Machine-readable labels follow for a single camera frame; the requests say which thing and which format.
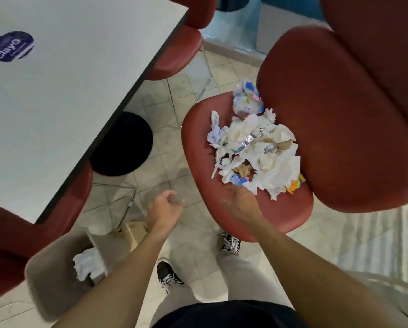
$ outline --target pant leg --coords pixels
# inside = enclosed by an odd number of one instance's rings
[[[250,262],[222,250],[216,257],[229,289],[229,300],[259,300],[292,307],[279,283],[269,280]]]
[[[183,285],[173,285],[169,288],[169,293],[163,302],[158,306],[154,316],[152,317],[151,324],[152,327],[158,320],[163,318],[166,314],[174,312],[175,310],[182,308],[187,305],[201,303],[195,298],[194,292],[190,286]]]

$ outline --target red chair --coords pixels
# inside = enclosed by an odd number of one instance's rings
[[[295,134],[307,179],[293,196],[281,194],[277,201],[258,191],[263,215],[283,232],[308,219],[310,189],[328,207],[347,213],[408,203],[408,0],[321,3],[333,31],[289,30],[257,77],[265,107]],[[190,109],[181,133],[186,159],[216,222],[241,240],[255,241],[220,205],[228,195],[221,176],[210,178],[212,110],[228,125],[231,93]]]
[[[69,232],[90,194],[93,172],[86,164],[43,224],[31,224],[0,207],[0,297],[24,279],[28,259]]]
[[[199,29],[207,27],[213,18],[218,0],[171,0],[189,8],[189,16],[168,47],[158,58],[147,80],[172,77],[183,70],[201,48]]]

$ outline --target person's left arm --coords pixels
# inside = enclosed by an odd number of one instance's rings
[[[67,311],[54,328],[132,328],[136,325],[152,270],[183,202],[171,204],[175,191],[164,191],[150,205],[148,235],[103,281]]]

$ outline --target white table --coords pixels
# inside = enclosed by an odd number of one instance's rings
[[[2,208],[45,215],[186,12],[167,0],[0,0],[0,36],[27,32],[35,46],[0,61]]]

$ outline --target forearm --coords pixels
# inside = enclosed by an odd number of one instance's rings
[[[262,216],[248,222],[298,314],[311,328],[408,327],[408,319]]]
[[[131,328],[166,237],[149,233],[133,252],[54,325],[54,328]]]

